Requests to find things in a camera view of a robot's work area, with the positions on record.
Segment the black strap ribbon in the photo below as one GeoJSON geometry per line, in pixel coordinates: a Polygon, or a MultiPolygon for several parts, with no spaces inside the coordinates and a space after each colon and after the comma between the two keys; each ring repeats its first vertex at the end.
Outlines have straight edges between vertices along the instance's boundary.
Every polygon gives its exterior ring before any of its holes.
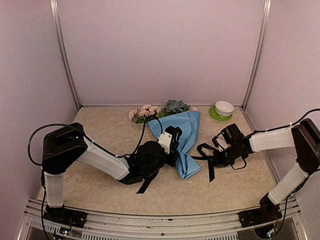
{"type": "MultiPolygon", "coordinates": [[[[200,153],[201,156],[192,156],[194,160],[202,160],[202,161],[207,161],[208,164],[208,175],[209,175],[209,182],[211,183],[215,179],[215,165],[217,163],[216,160],[214,160],[214,155],[206,155],[203,151],[202,148],[205,148],[207,150],[213,150],[213,153],[217,152],[218,150],[214,148],[213,146],[208,145],[207,143],[201,143],[200,145],[197,146],[197,151],[200,153]]],[[[136,194],[143,194],[148,186],[150,185],[151,181],[158,175],[159,171],[157,170],[154,175],[151,177],[147,177],[140,189],[136,192],[136,194]]]]}

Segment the small pink rose stem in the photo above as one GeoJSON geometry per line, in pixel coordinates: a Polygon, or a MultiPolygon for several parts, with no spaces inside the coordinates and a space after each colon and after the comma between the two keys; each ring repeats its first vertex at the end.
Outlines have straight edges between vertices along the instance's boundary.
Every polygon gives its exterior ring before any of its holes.
{"type": "Polygon", "coordinates": [[[138,108],[134,108],[129,111],[128,118],[132,123],[141,124],[145,121],[144,115],[140,114],[140,110],[138,108]]]}

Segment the pink fake rose stem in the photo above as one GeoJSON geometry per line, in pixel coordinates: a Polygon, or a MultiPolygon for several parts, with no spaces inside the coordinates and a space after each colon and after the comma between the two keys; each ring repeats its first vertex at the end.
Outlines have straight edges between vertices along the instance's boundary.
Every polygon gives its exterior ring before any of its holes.
{"type": "Polygon", "coordinates": [[[138,112],[138,115],[140,117],[149,117],[159,114],[162,111],[162,109],[158,106],[151,105],[151,104],[145,104],[141,107],[140,111],[138,112]]]}

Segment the blue wrapping paper sheet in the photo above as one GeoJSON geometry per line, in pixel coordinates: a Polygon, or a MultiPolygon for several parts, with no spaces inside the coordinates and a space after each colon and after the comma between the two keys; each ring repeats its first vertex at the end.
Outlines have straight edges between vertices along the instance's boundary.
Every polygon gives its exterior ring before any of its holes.
{"type": "Polygon", "coordinates": [[[163,132],[171,135],[171,146],[165,146],[165,164],[175,167],[182,180],[201,170],[200,165],[191,157],[189,151],[198,140],[201,113],[185,111],[160,119],[150,117],[148,126],[152,134],[158,138],[163,132]]]}

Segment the blue fake hydrangea flower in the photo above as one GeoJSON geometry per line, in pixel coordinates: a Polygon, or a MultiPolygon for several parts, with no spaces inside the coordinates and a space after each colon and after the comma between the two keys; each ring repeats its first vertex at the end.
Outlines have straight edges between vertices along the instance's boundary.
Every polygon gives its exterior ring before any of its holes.
{"type": "Polygon", "coordinates": [[[190,105],[184,103],[182,100],[169,99],[162,108],[162,111],[168,116],[187,112],[190,110],[190,107],[190,105]]]}

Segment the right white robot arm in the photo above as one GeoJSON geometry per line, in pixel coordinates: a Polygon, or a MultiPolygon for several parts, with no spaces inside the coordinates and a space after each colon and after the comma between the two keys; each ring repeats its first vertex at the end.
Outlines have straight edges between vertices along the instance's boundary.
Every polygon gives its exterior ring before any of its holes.
{"type": "Polygon", "coordinates": [[[244,135],[236,124],[221,130],[212,142],[217,151],[214,159],[220,164],[233,165],[250,154],[265,152],[281,179],[261,199],[256,218],[266,222],[275,206],[297,191],[307,179],[320,170],[320,130],[303,115],[298,121],[244,135]]]}

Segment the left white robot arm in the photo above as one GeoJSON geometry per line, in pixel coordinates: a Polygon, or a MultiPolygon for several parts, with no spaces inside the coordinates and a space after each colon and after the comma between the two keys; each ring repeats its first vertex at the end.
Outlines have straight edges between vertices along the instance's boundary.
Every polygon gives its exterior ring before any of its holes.
{"type": "Polygon", "coordinates": [[[117,155],[85,134],[83,125],[57,123],[43,139],[41,183],[50,214],[63,223],[70,218],[64,207],[63,175],[74,162],[92,166],[125,185],[141,183],[143,194],[164,165],[175,166],[179,156],[179,127],[161,128],[156,140],[138,142],[132,153],[117,155]]]}

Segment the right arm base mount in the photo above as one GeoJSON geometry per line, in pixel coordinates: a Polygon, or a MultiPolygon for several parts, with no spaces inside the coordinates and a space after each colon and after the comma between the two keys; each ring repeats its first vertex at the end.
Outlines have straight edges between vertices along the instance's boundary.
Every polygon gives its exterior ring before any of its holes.
{"type": "Polygon", "coordinates": [[[273,203],[267,193],[259,202],[259,207],[238,213],[242,228],[265,224],[283,217],[279,203],[273,203]]]}

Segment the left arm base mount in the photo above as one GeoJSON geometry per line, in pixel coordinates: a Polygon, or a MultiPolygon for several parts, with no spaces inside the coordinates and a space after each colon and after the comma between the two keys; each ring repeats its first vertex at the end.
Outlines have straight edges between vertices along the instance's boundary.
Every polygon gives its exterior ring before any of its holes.
{"type": "Polygon", "coordinates": [[[46,204],[42,217],[53,223],[83,229],[87,220],[87,213],[65,207],[62,200],[59,204],[46,204]]]}

